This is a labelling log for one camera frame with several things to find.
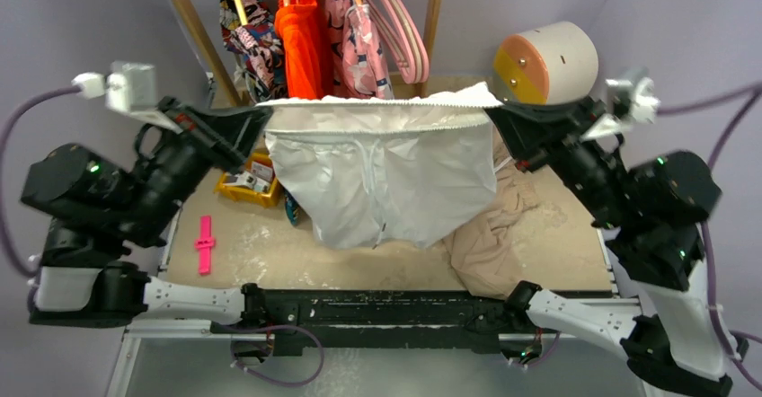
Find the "white shorts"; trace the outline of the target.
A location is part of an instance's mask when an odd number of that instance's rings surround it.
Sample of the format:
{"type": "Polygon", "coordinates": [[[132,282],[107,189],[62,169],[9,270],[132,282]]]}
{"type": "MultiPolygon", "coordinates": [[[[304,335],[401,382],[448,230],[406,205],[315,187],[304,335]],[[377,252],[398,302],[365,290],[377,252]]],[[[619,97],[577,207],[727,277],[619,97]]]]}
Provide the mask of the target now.
{"type": "Polygon", "coordinates": [[[425,248],[495,198],[485,83],[408,100],[269,101],[274,172],[332,249],[400,240],[425,248]]]}

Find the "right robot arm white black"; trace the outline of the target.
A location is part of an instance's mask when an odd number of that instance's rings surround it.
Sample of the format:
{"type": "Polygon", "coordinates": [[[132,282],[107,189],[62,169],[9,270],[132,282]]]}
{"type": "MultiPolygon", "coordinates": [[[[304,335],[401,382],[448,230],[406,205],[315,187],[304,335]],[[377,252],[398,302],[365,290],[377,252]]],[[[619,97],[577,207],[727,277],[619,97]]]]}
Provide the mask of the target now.
{"type": "Polygon", "coordinates": [[[518,170],[550,168],[594,227],[616,230],[607,248],[655,308],[649,316],[607,313],[522,281],[504,308],[510,328],[534,325],[586,340],[667,392],[728,395],[728,366],[743,359],[748,342],[721,326],[708,299],[710,249],[699,226],[721,190],[704,160],[678,150],[626,168],[617,151],[596,142],[595,135],[619,137],[620,130],[590,97],[549,106],[508,102],[487,115],[518,170]]]}

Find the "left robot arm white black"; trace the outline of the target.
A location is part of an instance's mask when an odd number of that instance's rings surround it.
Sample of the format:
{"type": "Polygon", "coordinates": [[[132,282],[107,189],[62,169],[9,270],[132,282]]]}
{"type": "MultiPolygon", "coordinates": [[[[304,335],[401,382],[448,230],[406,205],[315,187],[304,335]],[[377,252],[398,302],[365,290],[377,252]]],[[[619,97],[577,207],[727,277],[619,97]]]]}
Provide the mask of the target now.
{"type": "Polygon", "coordinates": [[[21,201],[51,219],[30,323],[101,329],[136,319],[192,319],[236,324],[247,333],[267,324],[264,294],[254,284],[173,284],[127,256],[133,246],[165,245],[164,229],[210,170],[243,169],[272,108],[201,111],[166,97],[158,110],[170,127],[131,170],[73,143],[30,167],[21,201]]]}

